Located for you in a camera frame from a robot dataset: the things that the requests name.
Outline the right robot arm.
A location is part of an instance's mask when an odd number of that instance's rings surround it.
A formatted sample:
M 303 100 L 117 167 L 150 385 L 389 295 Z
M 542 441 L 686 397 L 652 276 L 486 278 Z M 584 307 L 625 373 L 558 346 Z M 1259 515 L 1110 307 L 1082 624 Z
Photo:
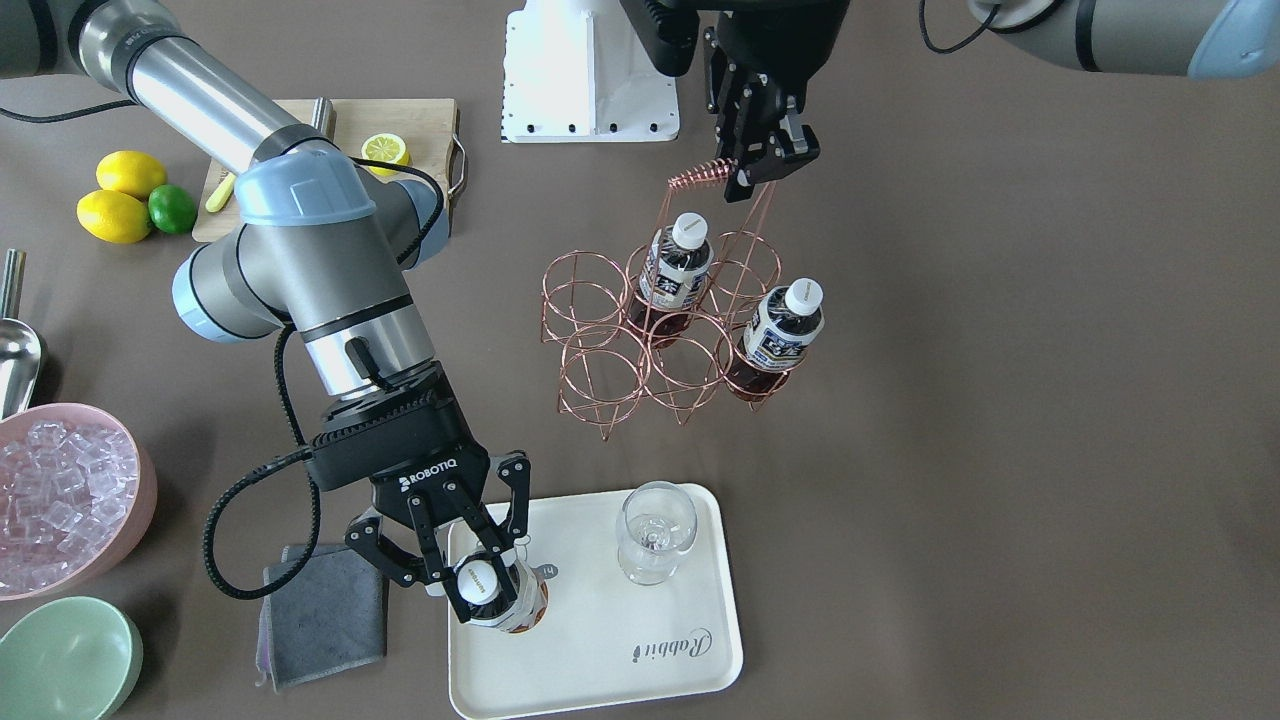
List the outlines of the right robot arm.
M 367 479 L 348 546 L 392 582 L 466 615 L 481 569 L 515 597 L 529 461 L 470 432 L 404 273 L 444 192 L 380 182 L 320 129 L 209 55 L 155 1 L 5 1 L 3 77 L 81 74 L 163 118 L 237 177 L 241 227 L 177 272 L 180 319 L 216 342 L 293 331 L 334 398 L 312 441 L 247 474 L 302 462 L 312 496 Z

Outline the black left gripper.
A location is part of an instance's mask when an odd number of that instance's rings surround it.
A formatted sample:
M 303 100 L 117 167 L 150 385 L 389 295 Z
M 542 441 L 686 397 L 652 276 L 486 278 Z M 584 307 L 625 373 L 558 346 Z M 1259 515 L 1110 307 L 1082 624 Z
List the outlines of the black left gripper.
M 769 129 L 755 132 L 759 85 L 721 85 L 710 91 L 716 114 L 717 170 L 730 172 L 724 201 L 750 199 L 755 187 L 781 181 L 820 155 L 820 142 L 803 123 L 809 79 L 827 63 L 849 12 L 849 1 L 701 1 L 717 12 L 716 37 L 726 61 L 769 77 L 787 110 Z

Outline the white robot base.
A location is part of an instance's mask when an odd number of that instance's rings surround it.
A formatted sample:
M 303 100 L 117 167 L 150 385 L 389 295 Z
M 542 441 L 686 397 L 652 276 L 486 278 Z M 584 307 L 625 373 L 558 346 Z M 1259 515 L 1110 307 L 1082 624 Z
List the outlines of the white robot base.
M 527 1 L 506 19 L 500 138 L 640 143 L 678 137 L 675 79 L 618 1 Z

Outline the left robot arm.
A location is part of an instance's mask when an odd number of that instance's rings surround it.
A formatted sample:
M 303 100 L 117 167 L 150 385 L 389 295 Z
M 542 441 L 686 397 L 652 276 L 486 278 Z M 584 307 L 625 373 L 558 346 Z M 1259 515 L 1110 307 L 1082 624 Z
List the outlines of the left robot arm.
M 846 1 L 689 1 L 714 12 L 707 32 L 717 154 L 737 202 L 820 151 L 801 122 L 810 78 L 829 60 Z M 1240 79 L 1277 63 L 1275 1 L 969 1 L 974 41 L 995 35 L 1056 67 L 1087 73 Z

